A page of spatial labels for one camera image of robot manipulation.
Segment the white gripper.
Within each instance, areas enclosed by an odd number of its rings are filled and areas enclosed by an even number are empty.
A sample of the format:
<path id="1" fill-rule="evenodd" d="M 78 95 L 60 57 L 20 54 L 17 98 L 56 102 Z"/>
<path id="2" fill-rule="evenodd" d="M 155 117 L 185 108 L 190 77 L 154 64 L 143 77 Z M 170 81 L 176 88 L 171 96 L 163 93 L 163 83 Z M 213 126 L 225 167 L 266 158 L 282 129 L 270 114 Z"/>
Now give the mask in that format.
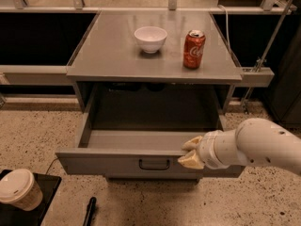
<path id="1" fill-rule="evenodd" d="M 234 130 L 216 130 L 206 133 L 204 137 L 194 137 L 186 141 L 182 149 L 190 151 L 178 159 L 185 168 L 202 170 L 206 166 L 212 170 L 219 170 L 238 163 Z"/>

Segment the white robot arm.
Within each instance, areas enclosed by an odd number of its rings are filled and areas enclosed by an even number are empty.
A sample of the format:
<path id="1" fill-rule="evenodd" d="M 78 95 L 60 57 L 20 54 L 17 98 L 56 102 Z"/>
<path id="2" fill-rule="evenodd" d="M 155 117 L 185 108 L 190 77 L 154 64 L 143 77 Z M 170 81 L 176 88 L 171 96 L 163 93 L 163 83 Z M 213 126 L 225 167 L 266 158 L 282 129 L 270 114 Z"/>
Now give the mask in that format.
<path id="1" fill-rule="evenodd" d="M 208 132 L 188 140 L 182 149 L 185 155 L 178 162 L 189 169 L 276 167 L 301 175 L 301 139 L 266 119 L 251 118 L 233 130 Z"/>

